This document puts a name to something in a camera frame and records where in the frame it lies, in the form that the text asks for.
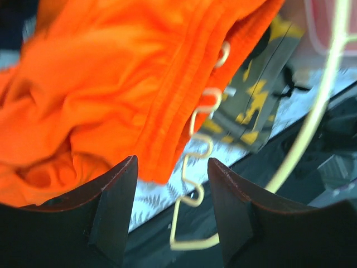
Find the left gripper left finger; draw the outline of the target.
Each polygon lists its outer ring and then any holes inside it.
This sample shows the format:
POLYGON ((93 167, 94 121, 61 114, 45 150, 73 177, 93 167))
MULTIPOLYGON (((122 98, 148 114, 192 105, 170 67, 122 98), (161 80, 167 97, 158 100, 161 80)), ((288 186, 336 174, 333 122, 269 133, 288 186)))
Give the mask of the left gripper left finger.
POLYGON ((121 267, 138 178, 130 156, 43 205, 1 205, 2 267, 121 267))

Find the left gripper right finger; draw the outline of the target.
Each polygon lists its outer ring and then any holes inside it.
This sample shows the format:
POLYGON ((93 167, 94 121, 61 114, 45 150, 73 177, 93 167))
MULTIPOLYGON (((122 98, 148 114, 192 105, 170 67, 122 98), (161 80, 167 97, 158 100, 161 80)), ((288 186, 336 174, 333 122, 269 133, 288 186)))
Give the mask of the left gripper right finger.
POLYGON ((355 267, 356 200, 322 208, 275 195, 219 160, 208 177, 225 267, 355 267))

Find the orange mesh shorts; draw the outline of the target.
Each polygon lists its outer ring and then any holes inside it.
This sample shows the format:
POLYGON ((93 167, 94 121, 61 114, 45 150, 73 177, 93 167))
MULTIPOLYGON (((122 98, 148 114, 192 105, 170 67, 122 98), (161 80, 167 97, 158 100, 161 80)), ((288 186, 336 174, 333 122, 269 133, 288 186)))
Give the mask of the orange mesh shorts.
POLYGON ((1 72, 1 203, 40 205, 127 156, 168 182, 194 109, 212 104, 282 1, 40 1, 1 72))

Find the yellow plastic hanger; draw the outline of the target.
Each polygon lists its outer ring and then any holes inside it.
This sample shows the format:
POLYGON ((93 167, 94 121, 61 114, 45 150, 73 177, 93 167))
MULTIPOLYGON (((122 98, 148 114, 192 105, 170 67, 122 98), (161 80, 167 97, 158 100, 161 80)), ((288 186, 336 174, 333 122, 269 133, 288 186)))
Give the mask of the yellow plastic hanger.
MULTIPOLYGON (((288 176, 294 170, 303 153, 306 151, 308 145, 312 141, 312 138, 316 133, 316 130, 326 111, 327 102, 329 100, 332 87, 335 84, 336 72, 342 61, 342 54, 344 52, 345 45, 356 41, 356 34, 351 34, 348 32, 350 7, 351 1, 343 0, 335 2, 335 13, 332 22, 330 49, 326 57, 325 71, 322 75, 319 90, 316 94, 315 102, 310 109, 310 112, 306 116, 306 119, 304 120, 301 130, 298 133, 294 143, 292 144, 291 149, 283 160, 281 166, 277 169, 276 173, 265 187, 267 191, 273 194, 275 194, 287 180, 288 176)), ((196 189, 198 196, 196 199, 192 199, 187 196, 180 196, 176 199, 169 239, 170 249, 173 251, 204 250, 206 248, 211 248, 220 242, 218 234, 214 234, 207 239, 201 240, 177 241, 175 239, 180 203, 184 202, 191 207, 198 207, 202 203, 205 194, 202 185, 187 178, 187 162, 190 157, 205 159, 211 155, 213 150, 213 141, 208 135, 194 133, 195 121, 196 116, 199 113, 211 113, 216 111, 221 103, 222 97, 218 88, 208 88, 203 92, 203 94, 214 96, 216 102, 213 106, 199 106, 193 111, 190 120, 189 135, 193 139, 206 143, 207 150, 203 154, 189 152, 184 156, 181 173, 182 181, 191 184, 196 189)))

